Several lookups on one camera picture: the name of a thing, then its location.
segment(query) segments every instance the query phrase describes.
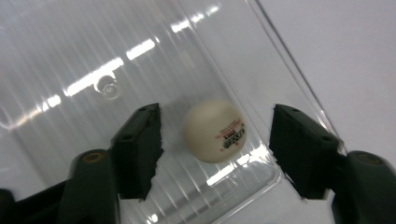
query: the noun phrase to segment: ping pong ball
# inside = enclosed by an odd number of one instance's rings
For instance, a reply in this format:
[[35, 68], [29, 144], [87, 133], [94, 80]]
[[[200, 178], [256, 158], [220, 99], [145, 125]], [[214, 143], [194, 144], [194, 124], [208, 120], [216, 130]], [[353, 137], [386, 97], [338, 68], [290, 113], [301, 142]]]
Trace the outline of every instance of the ping pong ball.
[[184, 139], [191, 154], [200, 161], [220, 163], [232, 159], [247, 139], [245, 122], [227, 101], [204, 101], [185, 118]]

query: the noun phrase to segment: white ball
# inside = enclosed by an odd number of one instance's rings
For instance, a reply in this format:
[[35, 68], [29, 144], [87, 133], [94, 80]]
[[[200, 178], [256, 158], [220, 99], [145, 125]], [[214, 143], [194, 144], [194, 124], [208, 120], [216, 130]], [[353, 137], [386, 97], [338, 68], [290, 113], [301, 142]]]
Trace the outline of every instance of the white ball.
[[223, 100], [196, 105], [185, 119], [183, 132], [192, 155], [208, 163], [232, 159], [247, 139], [242, 115]]

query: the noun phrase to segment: clear plastic container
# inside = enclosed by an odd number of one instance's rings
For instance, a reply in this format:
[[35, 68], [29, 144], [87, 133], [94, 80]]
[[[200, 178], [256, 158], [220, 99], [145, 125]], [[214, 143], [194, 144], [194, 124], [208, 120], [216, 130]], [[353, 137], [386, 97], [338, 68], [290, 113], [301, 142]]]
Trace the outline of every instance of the clear plastic container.
[[[221, 222], [281, 179], [267, 148], [275, 104], [331, 128], [253, 1], [1, 4], [0, 187], [18, 198], [65, 180], [79, 153], [108, 148], [138, 107], [158, 102], [164, 153], [147, 199], [120, 201], [122, 223]], [[207, 164], [186, 149], [183, 118], [206, 99], [246, 119], [234, 160]]]

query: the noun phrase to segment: transparent plastic box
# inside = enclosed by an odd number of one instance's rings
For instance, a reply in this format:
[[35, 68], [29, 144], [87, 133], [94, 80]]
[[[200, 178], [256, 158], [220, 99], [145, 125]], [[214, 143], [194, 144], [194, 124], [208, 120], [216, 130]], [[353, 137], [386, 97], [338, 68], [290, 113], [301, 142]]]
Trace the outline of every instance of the transparent plastic box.
[[[147, 199], [121, 223], [221, 222], [282, 177], [267, 148], [272, 108], [300, 108], [332, 130], [254, 1], [0, 3], [0, 188], [19, 199], [67, 178], [81, 152], [108, 148], [140, 106], [160, 103], [163, 156]], [[247, 121], [233, 160], [196, 160], [183, 118], [226, 99]]]

